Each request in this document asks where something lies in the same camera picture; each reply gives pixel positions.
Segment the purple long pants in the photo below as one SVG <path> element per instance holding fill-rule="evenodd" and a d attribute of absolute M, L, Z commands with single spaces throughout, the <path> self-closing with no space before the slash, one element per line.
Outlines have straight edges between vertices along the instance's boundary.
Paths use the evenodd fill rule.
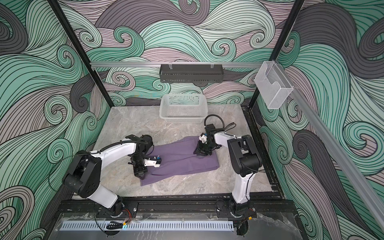
<path fill-rule="evenodd" d="M 141 186 L 154 184 L 173 176 L 191 175 L 217 170 L 220 167 L 215 152 L 208 156 L 198 156 L 194 151 L 199 137 L 189 136 L 171 144 L 155 146 L 149 156 L 159 157 L 162 162 L 158 168 L 148 167 Z"/>

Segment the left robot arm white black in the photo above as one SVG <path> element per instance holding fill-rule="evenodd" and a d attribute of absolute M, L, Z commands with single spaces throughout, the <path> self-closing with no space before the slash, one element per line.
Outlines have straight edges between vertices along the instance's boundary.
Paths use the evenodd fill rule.
<path fill-rule="evenodd" d="M 81 198 L 92 200 L 104 207 L 111 217 L 117 218 L 125 208 L 123 200 L 101 184 L 101 173 L 106 166 L 128 156 L 131 158 L 129 164 L 133 166 L 135 177 L 143 180 L 148 167 L 158 168 L 162 162 L 161 157 L 148 155 L 152 147 L 151 136 L 128 135 L 119 142 L 99 150 L 79 151 L 63 177 L 63 185 Z"/>

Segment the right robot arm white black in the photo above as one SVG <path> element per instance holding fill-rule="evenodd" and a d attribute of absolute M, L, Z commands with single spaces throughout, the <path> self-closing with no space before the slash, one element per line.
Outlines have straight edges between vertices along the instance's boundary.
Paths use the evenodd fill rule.
<path fill-rule="evenodd" d="M 252 136 L 238 137 L 226 132 L 201 134 L 194 153 L 205 157 L 220 148 L 228 149 L 232 168 L 237 174 L 229 209 L 235 218 L 240 218 L 249 208 L 251 185 L 262 166 L 262 160 Z"/>

